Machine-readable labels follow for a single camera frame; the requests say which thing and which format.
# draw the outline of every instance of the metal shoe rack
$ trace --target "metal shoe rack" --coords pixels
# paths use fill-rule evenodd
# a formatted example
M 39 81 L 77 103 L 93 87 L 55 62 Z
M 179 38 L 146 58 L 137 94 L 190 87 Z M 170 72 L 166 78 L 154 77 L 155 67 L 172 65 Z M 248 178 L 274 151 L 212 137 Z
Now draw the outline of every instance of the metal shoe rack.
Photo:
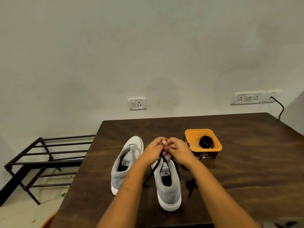
M 88 138 L 88 137 L 95 137 L 95 135 L 84 135 L 84 136 L 74 136 L 74 137 L 62 137 L 62 138 L 38 138 L 32 144 L 30 144 L 25 150 L 23 150 L 20 154 L 14 157 L 9 163 L 7 163 L 4 168 L 7 172 L 10 173 L 12 176 L 11 180 L 2 188 L 0 191 L 0 206 L 8 199 L 8 197 L 13 193 L 13 191 L 20 185 L 25 192 L 28 193 L 29 196 L 38 204 L 40 202 L 36 199 L 36 197 L 29 191 L 30 188 L 36 187 L 53 187 L 53 186 L 67 186 L 71 185 L 71 183 L 61 183 L 61 184 L 43 184 L 43 185 L 34 185 L 40 177 L 52 177 L 52 176 L 63 176 L 63 175 L 74 175 L 76 172 L 73 173 L 59 173 L 59 174 L 45 174 L 43 172 L 48 168 L 57 168 L 59 172 L 61 172 L 61 168 L 63 167 L 77 167 L 80 166 L 84 156 L 76 156 L 76 157 L 67 157 L 67 158 L 59 158 L 54 159 L 53 154 L 60 154 L 60 153 L 83 153 L 87 152 L 88 150 L 72 150 L 72 151 L 58 151 L 58 152 L 50 152 L 48 147 L 55 147 L 55 146 L 76 146 L 76 145 L 83 145 L 83 144 L 91 144 L 92 142 L 77 142 L 77 143 L 64 143 L 64 144 L 45 144 L 47 141 L 56 142 L 57 140 L 64 140 L 64 139 L 77 139 L 77 138 Z M 43 147 L 45 152 L 40 153 L 28 153 L 33 148 Z M 48 161 L 37 161 L 37 162 L 18 162 L 21 157 L 24 156 L 31 156 L 31 155 L 48 155 Z M 22 167 L 14 173 L 12 171 L 12 167 L 15 165 L 22 165 Z M 35 175 L 35 177 L 27 184 L 24 185 L 22 180 L 26 177 L 26 175 L 32 169 L 40 169 L 39 172 Z

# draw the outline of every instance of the wall socket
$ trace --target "wall socket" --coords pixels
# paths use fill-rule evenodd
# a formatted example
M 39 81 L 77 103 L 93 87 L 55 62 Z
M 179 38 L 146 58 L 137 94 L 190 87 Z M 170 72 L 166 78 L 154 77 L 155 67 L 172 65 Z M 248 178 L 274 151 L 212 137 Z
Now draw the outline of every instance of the wall socket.
M 146 97 L 128 98 L 128 105 L 130 110 L 146 110 Z
M 279 92 L 281 92 L 280 89 L 235 92 L 232 95 L 230 105 L 273 103 L 275 100 L 273 100 L 271 96 L 277 98 Z

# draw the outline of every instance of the orange plastic box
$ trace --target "orange plastic box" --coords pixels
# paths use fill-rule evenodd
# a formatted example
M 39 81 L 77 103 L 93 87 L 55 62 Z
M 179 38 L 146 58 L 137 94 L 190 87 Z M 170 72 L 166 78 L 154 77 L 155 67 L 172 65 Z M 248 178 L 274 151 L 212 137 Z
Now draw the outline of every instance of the orange plastic box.
M 222 150 L 222 145 L 218 141 L 217 137 L 210 129 L 193 129 L 193 130 L 186 130 L 185 131 L 186 142 L 193 152 L 194 156 L 198 159 L 201 158 L 215 158 Z M 209 136 L 212 138 L 214 146 L 213 149 L 204 149 L 200 146 L 199 140 L 203 136 Z

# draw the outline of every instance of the sneaker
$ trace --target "sneaker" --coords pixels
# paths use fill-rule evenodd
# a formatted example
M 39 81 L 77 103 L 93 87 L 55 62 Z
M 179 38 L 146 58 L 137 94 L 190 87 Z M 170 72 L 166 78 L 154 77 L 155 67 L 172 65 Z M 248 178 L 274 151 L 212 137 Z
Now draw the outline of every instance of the sneaker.
M 181 205 L 180 176 L 176 162 L 160 154 L 159 159 L 151 166 L 154 174 L 157 198 L 165 211 L 175 211 Z
M 117 194 L 133 163 L 143 152 L 143 143 L 140 137 L 131 137 L 118 155 L 111 171 L 111 190 Z

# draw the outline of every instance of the wooden table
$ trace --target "wooden table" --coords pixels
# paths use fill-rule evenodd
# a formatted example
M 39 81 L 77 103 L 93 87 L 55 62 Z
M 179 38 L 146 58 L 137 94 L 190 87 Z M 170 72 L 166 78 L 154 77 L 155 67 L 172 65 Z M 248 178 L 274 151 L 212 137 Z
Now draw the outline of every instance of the wooden table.
M 304 218 L 304 137 L 268 113 L 252 113 L 102 122 L 51 227 L 96 226 L 114 198 L 112 165 L 131 136 L 147 146 L 158 136 L 185 140 L 186 129 L 203 128 L 213 130 L 223 146 L 216 159 L 203 163 L 254 219 Z M 188 199 L 191 172 L 180 168 L 180 176 L 180 209 L 162 210 L 152 177 L 136 226 L 211 222 L 198 189 Z

